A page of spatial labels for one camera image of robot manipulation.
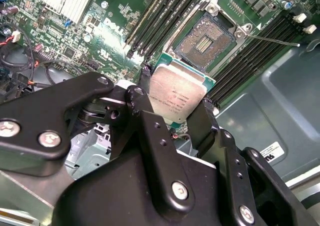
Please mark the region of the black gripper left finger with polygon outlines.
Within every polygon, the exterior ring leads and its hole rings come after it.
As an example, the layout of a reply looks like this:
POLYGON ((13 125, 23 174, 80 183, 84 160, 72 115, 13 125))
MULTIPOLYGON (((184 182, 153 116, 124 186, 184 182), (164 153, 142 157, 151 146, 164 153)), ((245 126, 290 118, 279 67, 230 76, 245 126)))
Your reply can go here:
MULTIPOLYGON (((37 177, 56 174, 71 149, 79 111, 92 100, 109 97, 113 90, 109 78, 89 72, 2 103, 1 169, 37 177)), ((122 131, 111 156, 138 147, 154 208, 160 213, 190 212, 195 195, 164 119, 154 113, 140 86, 129 86, 123 96, 119 115, 107 120, 122 131)))

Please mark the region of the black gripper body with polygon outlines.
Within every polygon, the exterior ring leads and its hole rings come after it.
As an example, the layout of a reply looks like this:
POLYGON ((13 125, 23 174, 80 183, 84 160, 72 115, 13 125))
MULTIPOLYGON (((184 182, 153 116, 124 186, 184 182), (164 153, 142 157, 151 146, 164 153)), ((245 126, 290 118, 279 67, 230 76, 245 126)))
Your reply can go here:
POLYGON ((112 160, 73 182, 54 226, 227 226, 233 218, 220 173, 179 154, 147 97, 128 97, 129 122, 112 160))

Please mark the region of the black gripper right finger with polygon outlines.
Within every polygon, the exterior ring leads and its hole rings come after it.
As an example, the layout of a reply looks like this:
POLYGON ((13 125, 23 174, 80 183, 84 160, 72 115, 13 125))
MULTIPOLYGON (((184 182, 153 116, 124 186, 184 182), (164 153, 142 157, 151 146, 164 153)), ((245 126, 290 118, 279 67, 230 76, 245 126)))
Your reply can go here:
POLYGON ((218 215, 224 226, 316 226, 318 223, 260 152, 240 150, 205 98, 187 118, 198 157, 217 168, 218 215))

